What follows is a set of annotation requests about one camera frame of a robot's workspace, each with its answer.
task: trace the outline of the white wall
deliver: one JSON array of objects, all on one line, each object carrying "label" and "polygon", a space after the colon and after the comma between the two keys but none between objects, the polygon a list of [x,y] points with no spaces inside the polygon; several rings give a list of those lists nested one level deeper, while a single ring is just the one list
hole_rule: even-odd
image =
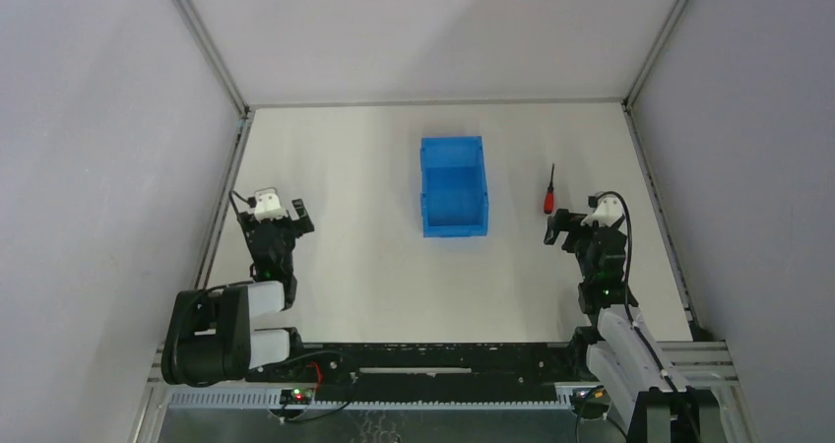
[{"label": "white wall", "polygon": [[249,103],[621,97],[674,0],[194,0]]},{"label": "white wall", "polygon": [[0,34],[0,441],[124,441],[236,115],[170,0],[0,0]]},{"label": "white wall", "polygon": [[835,0],[693,0],[636,108],[766,443],[832,441]]}]

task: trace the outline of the black cable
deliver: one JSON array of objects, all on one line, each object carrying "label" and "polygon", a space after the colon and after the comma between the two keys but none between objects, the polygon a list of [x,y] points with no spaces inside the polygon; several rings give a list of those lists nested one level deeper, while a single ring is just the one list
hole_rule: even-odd
[{"label": "black cable", "polygon": [[598,391],[604,390],[603,386],[597,386],[583,396],[583,403],[580,404],[580,409],[577,411],[577,419],[574,421],[574,440],[580,443],[580,420],[583,419],[583,410],[586,409],[586,404],[591,400],[591,396],[597,394]]},{"label": "black cable", "polygon": [[204,288],[203,290],[200,290],[198,293],[196,293],[193,297],[191,297],[191,300],[189,300],[188,303],[180,310],[179,316],[174,325],[174,343],[171,344],[171,375],[174,376],[174,379],[180,381],[186,386],[209,387],[214,386],[218,383],[218,381],[194,382],[191,379],[189,379],[184,372],[180,372],[179,360],[177,358],[177,346],[180,343],[180,333],[182,332],[183,324],[185,324],[186,317],[191,316],[192,307],[194,307],[197,304],[197,302],[200,301],[200,299],[209,295],[215,290],[227,288],[228,286],[229,285],[216,285],[214,287]]},{"label": "black cable", "polygon": [[626,436],[626,432],[623,431],[623,427],[621,427],[620,424],[618,424],[616,421],[612,420],[611,418],[607,418],[606,421],[611,423],[612,426],[614,426],[615,428],[617,428],[617,431],[619,431],[620,434],[623,435],[623,438],[629,438],[628,436]]},{"label": "black cable", "polygon": [[241,202],[243,202],[244,204],[246,204],[246,205],[250,205],[250,204],[249,204],[249,199],[247,199],[247,198],[245,198],[244,196],[242,196],[242,195],[238,194],[237,192],[235,192],[235,190],[234,190],[234,189],[230,190],[230,191],[229,191],[229,193],[230,193],[230,194],[232,194],[232,195],[234,195],[234,196],[235,196],[235,197],[237,197],[238,199],[240,199],[240,201],[241,201]]},{"label": "black cable", "polygon": [[673,391],[674,398],[678,401],[678,404],[684,410],[684,415],[687,417],[687,420],[689,421],[690,426],[692,427],[693,434],[696,437],[696,441],[701,443],[702,438],[699,434],[698,428],[696,427],[696,421],[693,418],[693,415],[690,413],[690,409],[686,406],[683,399],[681,398],[681,395],[678,392],[678,388],[673,383],[673,379],[671,379],[670,376],[665,372],[665,366],[661,362],[661,359],[658,357],[658,354],[655,353],[655,350],[652,348],[652,345],[650,345],[649,340],[647,340],[647,337],[644,336],[644,333],[641,331],[641,328],[637,326],[637,322],[635,322],[635,319],[632,318],[632,311],[629,310],[629,296],[632,293],[629,289],[629,273],[632,270],[632,218],[629,216],[629,207],[626,206],[626,200],[619,193],[613,190],[609,190],[600,194],[598,196],[598,200],[602,199],[607,195],[613,195],[615,198],[617,198],[617,200],[620,201],[620,205],[623,207],[623,218],[626,221],[626,265],[623,272],[623,286],[625,289],[623,295],[623,308],[626,310],[626,317],[629,319],[629,326],[632,327],[633,330],[635,330],[635,334],[638,335],[638,338],[644,344],[644,347],[647,349],[648,352],[650,352],[650,355],[652,356],[653,361],[655,361],[655,365],[658,367],[659,372],[662,373],[662,377],[665,381],[667,381],[667,385],[670,386],[670,389]]},{"label": "black cable", "polygon": [[[343,411],[345,408],[347,408],[349,405],[351,405],[353,403],[353,400],[356,398],[356,381],[359,379],[359,366],[357,365],[356,360],[353,359],[353,356],[351,356],[350,354],[348,354],[344,351],[340,351],[338,349],[319,349],[317,351],[311,351],[311,352],[308,352],[308,353],[305,353],[305,354],[301,354],[299,356],[292,357],[290,359],[286,359],[286,360],[281,361],[281,362],[274,362],[272,364],[267,364],[267,365],[264,366],[264,370],[268,371],[270,369],[275,369],[277,367],[283,367],[283,366],[286,366],[288,364],[293,364],[294,362],[307,360],[307,358],[312,357],[312,356],[320,356],[320,355],[337,355],[337,356],[347,358],[352,363],[353,368],[354,368],[354,373],[356,374],[356,377],[352,382],[353,392],[351,392],[349,397],[346,399],[346,401],[342,405],[340,405],[340,406],[338,406],[334,409],[330,409],[329,411],[326,411],[325,413],[321,413],[319,415],[312,416],[310,418],[301,418],[301,415],[297,416],[296,418],[286,418],[284,420],[285,423],[305,423],[307,421],[313,421],[313,420],[318,420],[319,418],[324,418],[324,417],[326,417],[328,415],[332,415],[332,414],[334,414],[338,411]],[[283,413],[286,408],[287,408],[287,403],[285,403],[282,406],[281,410],[279,411],[279,415],[281,415],[281,413]]]}]

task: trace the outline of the red wire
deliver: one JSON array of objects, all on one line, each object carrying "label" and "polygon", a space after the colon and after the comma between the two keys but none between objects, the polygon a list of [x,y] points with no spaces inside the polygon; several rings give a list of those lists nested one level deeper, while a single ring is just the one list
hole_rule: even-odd
[{"label": "red wire", "polygon": [[319,390],[319,386],[322,385],[322,370],[319,369],[319,364],[316,362],[311,362],[310,364],[307,364],[307,367],[312,367],[316,369],[316,387],[313,389],[313,394],[315,395],[316,391]]}]

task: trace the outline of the gray wall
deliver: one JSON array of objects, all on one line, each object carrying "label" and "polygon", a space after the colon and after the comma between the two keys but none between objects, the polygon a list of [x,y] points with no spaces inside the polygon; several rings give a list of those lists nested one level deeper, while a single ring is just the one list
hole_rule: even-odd
[{"label": "gray wall", "polygon": [[0,441],[125,441],[237,124],[170,0],[0,0]]},{"label": "gray wall", "polygon": [[693,0],[636,107],[765,442],[835,433],[835,0]]}]

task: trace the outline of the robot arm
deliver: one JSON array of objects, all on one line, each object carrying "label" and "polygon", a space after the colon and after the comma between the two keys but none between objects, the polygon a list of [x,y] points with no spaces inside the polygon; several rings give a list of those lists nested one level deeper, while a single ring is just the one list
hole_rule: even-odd
[{"label": "robot arm", "polygon": [[592,326],[578,327],[571,346],[606,388],[609,418],[619,420],[628,442],[726,441],[716,398],[692,389],[673,367],[629,293],[631,241],[619,229],[631,225],[622,197],[593,196],[589,206],[589,215],[558,210],[548,219],[545,244],[566,232],[562,249],[580,266],[579,305]]},{"label": "robot arm", "polygon": [[[241,211],[233,195],[246,202]],[[290,217],[275,188],[253,197],[229,193],[246,247],[252,257],[253,283],[186,290],[177,295],[162,351],[162,377],[169,384],[204,387],[243,379],[250,369],[282,362],[289,356],[293,329],[253,330],[259,315],[286,310],[295,302],[292,250],[295,241],[313,231],[313,222],[298,199]]]}]

